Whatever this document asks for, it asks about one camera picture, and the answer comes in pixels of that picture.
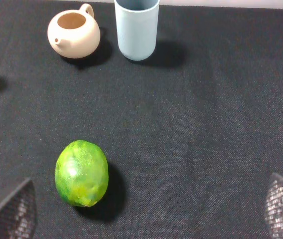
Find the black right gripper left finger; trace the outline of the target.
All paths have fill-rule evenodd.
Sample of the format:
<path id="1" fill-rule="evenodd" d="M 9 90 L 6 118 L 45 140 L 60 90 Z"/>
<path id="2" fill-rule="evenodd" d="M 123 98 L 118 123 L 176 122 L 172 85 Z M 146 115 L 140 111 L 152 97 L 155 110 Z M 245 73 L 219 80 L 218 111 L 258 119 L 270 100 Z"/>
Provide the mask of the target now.
<path id="1" fill-rule="evenodd" d="M 33 181 L 25 178 L 0 190 L 0 239 L 31 239 L 36 226 Z"/>

